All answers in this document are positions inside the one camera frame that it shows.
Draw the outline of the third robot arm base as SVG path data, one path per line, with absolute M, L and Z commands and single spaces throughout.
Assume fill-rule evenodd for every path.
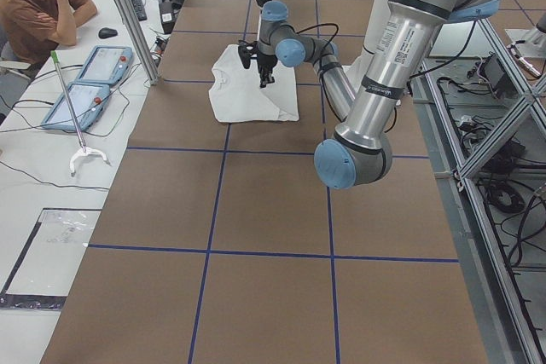
M 539 79 L 543 69 L 538 70 L 531 60 L 545 61 L 545 15 L 531 29 L 506 29 L 510 43 L 506 46 L 514 60 L 533 78 Z

